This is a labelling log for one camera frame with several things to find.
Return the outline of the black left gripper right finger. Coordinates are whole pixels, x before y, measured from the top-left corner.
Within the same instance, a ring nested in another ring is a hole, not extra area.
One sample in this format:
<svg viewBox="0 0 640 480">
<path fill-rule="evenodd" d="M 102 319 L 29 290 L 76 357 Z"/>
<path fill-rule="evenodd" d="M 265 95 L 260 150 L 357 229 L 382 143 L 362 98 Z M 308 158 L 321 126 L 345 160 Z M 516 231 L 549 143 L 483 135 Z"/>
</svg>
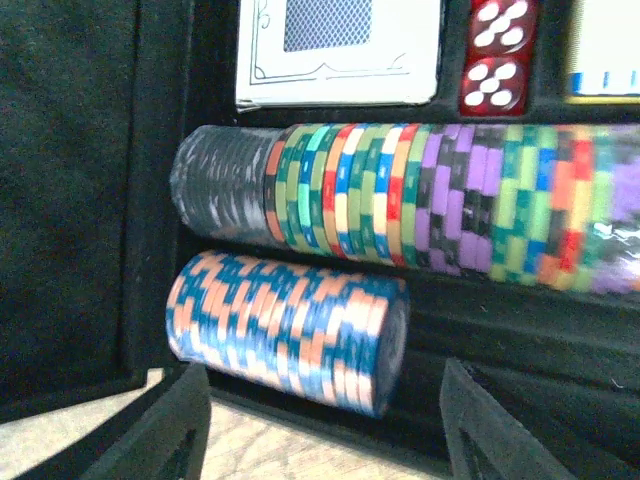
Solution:
<svg viewBox="0 0 640 480">
<path fill-rule="evenodd" d="M 439 403 L 456 479 L 575 477 L 458 360 L 445 363 Z"/>
</svg>

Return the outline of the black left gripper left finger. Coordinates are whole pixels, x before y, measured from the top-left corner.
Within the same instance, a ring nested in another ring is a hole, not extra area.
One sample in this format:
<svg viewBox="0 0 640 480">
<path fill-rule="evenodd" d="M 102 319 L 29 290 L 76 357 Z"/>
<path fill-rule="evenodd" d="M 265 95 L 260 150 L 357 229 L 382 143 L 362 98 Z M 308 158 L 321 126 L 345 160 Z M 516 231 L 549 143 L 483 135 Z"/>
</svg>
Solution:
<svg viewBox="0 0 640 480">
<path fill-rule="evenodd" d="M 211 420 L 205 369 L 191 365 L 84 479 L 198 479 Z"/>
</svg>

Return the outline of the blue orange chip row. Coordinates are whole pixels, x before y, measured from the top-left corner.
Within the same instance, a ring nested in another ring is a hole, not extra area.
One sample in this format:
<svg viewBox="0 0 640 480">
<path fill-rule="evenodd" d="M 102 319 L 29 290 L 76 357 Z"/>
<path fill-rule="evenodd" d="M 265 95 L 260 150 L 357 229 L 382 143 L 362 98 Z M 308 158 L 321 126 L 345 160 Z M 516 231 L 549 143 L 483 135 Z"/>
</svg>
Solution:
<svg viewBox="0 0 640 480">
<path fill-rule="evenodd" d="M 166 332 L 182 361 L 380 418 L 408 316 L 399 278 L 205 251 L 171 287 Z"/>
</svg>

